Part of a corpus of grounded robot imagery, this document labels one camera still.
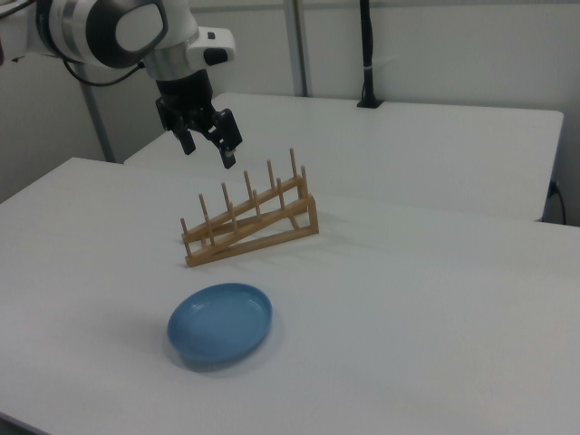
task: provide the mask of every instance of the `white table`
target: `white table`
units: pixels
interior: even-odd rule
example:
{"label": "white table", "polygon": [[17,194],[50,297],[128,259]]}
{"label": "white table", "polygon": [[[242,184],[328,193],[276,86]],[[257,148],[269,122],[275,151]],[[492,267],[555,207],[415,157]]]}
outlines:
{"label": "white table", "polygon": [[240,180],[261,175],[267,159],[286,162],[290,147],[320,193],[419,207],[538,220],[562,128],[562,113],[226,93],[244,142],[225,171],[217,151],[195,133],[188,158],[166,133],[125,164]]}
{"label": "white table", "polygon": [[[237,202],[242,184],[231,184]],[[0,205],[0,412],[48,433],[576,434],[580,231],[316,193],[321,234],[184,267],[212,179],[73,159]],[[172,310],[221,282],[262,345],[191,371]]]}

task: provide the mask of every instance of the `blue bowl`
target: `blue bowl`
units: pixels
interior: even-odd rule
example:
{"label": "blue bowl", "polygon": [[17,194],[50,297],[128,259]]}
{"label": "blue bowl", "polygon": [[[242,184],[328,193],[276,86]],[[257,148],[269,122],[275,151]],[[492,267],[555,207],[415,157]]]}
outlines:
{"label": "blue bowl", "polygon": [[234,361],[264,339],[272,305],[251,285],[220,284],[188,297],[169,319],[169,342],[194,363]]}

